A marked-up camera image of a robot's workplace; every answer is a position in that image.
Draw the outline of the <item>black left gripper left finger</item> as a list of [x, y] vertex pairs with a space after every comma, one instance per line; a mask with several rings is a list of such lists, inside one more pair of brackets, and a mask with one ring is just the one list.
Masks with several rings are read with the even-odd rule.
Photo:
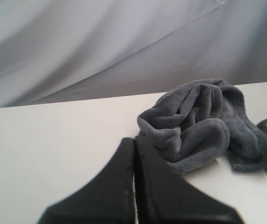
[[135, 142], [123, 138], [106, 166], [89, 183], [49, 206], [40, 224], [134, 224]]

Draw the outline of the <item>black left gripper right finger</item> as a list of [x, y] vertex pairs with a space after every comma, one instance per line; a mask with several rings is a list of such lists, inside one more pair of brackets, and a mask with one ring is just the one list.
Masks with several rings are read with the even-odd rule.
[[238, 212], [199, 191], [162, 159], [144, 137], [135, 139], [134, 185], [140, 224], [240, 224]]

